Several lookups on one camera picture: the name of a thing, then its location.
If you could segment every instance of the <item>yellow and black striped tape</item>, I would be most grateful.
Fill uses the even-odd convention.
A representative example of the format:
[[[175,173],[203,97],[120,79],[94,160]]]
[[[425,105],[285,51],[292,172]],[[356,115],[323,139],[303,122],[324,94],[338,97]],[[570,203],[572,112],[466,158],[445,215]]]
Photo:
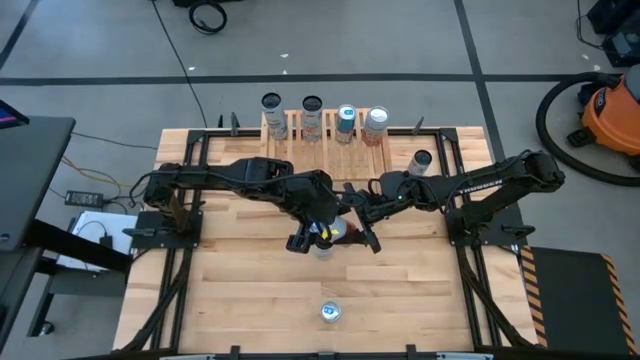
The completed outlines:
[[[602,255],[602,258],[607,263],[607,270],[609,270],[609,279],[611,280],[611,286],[613,287],[613,294],[616,297],[616,305],[618,305],[618,313],[620,314],[620,321],[622,322],[622,330],[624,330],[624,334],[627,337],[629,354],[637,355],[638,349],[636,348],[636,344],[633,341],[633,334],[631,333],[629,318],[627,318],[627,309],[624,307],[624,301],[622,301],[622,292],[620,291],[620,283],[618,283],[616,269],[613,267],[613,260],[608,255]]]
[[[533,326],[536,329],[538,343],[547,347],[547,336],[544,331],[544,316],[542,316],[542,303],[540,302],[540,289],[536,277],[536,265],[533,261],[531,247],[523,246],[520,250],[522,258],[522,271],[524,273],[524,286],[527,291],[527,300],[531,309]]]

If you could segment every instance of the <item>orange vacuum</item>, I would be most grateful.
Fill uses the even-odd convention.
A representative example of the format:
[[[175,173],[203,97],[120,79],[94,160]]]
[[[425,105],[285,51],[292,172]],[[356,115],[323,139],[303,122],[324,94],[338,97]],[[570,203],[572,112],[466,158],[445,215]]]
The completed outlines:
[[[571,76],[549,91],[536,114],[536,130],[542,144],[558,160],[575,170],[614,185],[640,186],[640,177],[627,177],[607,173],[572,157],[549,136],[547,111],[555,98],[567,88],[583,85],[578,99],[585,105],[581,129],[567,136],[573,147],[591,143],[606,146],[626,154],[633,168],[640,171],[640,65],[633,66],[620,77],[597,72]]]

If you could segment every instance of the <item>wooden tabletop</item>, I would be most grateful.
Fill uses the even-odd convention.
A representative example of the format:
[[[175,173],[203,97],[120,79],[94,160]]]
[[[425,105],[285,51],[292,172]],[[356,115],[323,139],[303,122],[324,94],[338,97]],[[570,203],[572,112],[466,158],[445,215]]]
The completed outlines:
[[[490,164],[483,129],[457,130],[466,170]],[[187,132],[164,130],[156,167],[182,162]],[[411,156],[426,149],[434,155],[428,174],[440,173],[435,141],[392,136],[388,145],[393,170],[405,170]],[[209,163],[227,164],[265,150],[260,138],[215,138],[209,151]],[[440,213],[397,214],[373,228],[380,253],[340,247],[321,261],[285,250],[297,224],[275,206],[216,191],[203,192],[203,200],[205,221],[193,256],[181,353],[228,353],[232,345],[245,353],[403,352],[407,344],[418,351],[472,350],[455,250]],[[515,256],[495,247],[483,251],[494,300],[520,334],[535,342]],[[165,253],[149,251],[133,265],[114,348],[128,343],[155,307]],[[321,304],[329,300],[343,311],[333,324],[320,317]],[[477,298],[476,303],[488,343],[484,310]]]

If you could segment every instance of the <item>concrete floor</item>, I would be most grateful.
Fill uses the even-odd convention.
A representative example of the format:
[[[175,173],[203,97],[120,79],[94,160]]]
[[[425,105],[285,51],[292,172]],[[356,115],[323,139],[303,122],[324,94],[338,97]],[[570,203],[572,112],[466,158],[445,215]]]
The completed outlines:
[[[582,1],[583,11],[594,2]],[[198,77],[194,88],[209,124],[235,111],[242,126],[257,126],[259,98],[267,91],[280,93],[287,108],[298,107],[302,94],[316,94],[327,107],[384,105],[395,125],[413,125],[423,115],[425,126],[482,125],[491,130],[494,154],[504,148],[512,155],[540,148],[534,115],[554,83],[518,76],[485,82],[491,80],[485,75],[613,71],[603,53],[576,40],[574,0],[244,0],[223,5],[228,26],[210,37],[197,33],[187,11],[170,0],[157,5],[185,66],[193,67],[189,74]],[[30,17],[26,26],[18,26],[23,27],[18,37],[14,29],[25,10],[32,11],[26,11]],[[461,26],[459,16],[465,13],[468,25]],[[597,39],[588,24],[584,35]],[[147,0],[4,0],[0,48],[6,43],[15,46],[0,55],[0,98],[23,113],[74,117],[78,132],[152,146],[163,128],[202,126],[188,86],[176,83],[182,71]],[[288,75],[264,77],[284,71]],[[307,76],[319,74],[355,75]],[[142,79],[122,84],[131,77]],[[59,85],[41,86],[52,81]],[[558,139],[574,126],[577,110],[571,94],[551,109]],[[135,182],[154,159],[153,151],[77,137],[66,155],[122,183]],[[615,154],[581,150],[579,156],[628,172]],[[634,274],[640,192],[564,170],[567,182],[560,191],[520,202],[525,223],[538,229],[529,242],[612,256],[638,338],[640,282]],[[64,166],[51,187],[62,193],[114,192]],[[66,227],[78,210],[49,194],[38,217]],[[110,350],[121,299],[58,297],[49,313],[56,332],[26,338],[43,285],[36,277],[1,359],[59,359]]]

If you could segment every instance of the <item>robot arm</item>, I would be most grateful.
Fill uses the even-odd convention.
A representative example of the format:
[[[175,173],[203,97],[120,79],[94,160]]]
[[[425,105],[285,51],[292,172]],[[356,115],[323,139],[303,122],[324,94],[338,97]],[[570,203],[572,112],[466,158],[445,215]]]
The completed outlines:
[[[332,190],[331,177],[321,170],[294,174],[290,162],[259,157],[226,166],[163,164],[149,176],[144,202],[159,209],[175,231],[189,231],[189,213],[179,204],[176,189],[233,191],[249,200],[273,203],[296,219],[300,226],[289,237],[286,248],[299,253],[307,253],[314,244],[363,244],[377,253],[380,243],[371,230],[376,222],[412,206],[447,212],[457,195],[501,186],[484,200],[469,202],[456,210],[458,226],[474,231],[494,213],[528,193],[552,192],[564,182],[564,174],[550,155],[530,151],[451,177],[387,172],[370,181],[370,185],[380,183],[381,193],[375,193],[371,186],[369,191],[356,192],[347,183],[342,197]],[[331,242],[331,232],[325,230],[351,209],[363,230]]]
[[[189,210],[178,202],[176,189],[226,190],[238,196],[270,202],[300,223],[287,242],[287,250],[307,253],[321,236],[311,231],[327,229],[339,213],[348,211],[339,205],[333,193],[331,177],[321,170],[293,174],[287,161],[255,157],[240,159],[226,166],[181,166],[163,164],[149,174],[144,202],[162,212],[177,232],[187,232]]]

